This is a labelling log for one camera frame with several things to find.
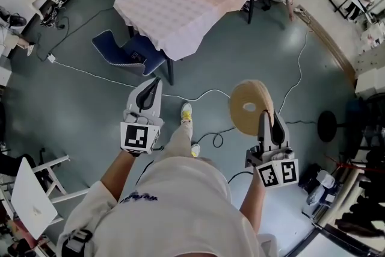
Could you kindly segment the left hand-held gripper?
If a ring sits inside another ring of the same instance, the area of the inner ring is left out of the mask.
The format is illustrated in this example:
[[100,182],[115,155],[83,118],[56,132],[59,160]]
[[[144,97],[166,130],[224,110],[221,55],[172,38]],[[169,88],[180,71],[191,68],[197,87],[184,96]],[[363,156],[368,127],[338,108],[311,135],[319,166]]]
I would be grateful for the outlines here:
[[133,156],[151,155],[164,121],[159,117],[163,82],[149,79],[128,97],[124,121],[120,123],[120,148]]

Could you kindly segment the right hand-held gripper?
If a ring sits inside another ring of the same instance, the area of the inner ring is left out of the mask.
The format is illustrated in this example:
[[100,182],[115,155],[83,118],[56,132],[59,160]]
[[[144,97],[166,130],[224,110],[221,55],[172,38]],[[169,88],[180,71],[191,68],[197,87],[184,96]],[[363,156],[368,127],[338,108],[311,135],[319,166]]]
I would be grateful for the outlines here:
[[259,146],[246,151],[245,168],[255,168],[265,188],[297,184],[298,160],[293,149],[288,147],[289,129],[277,111],[274,111],[272,126],[268,111],[261,113],[257,136]]

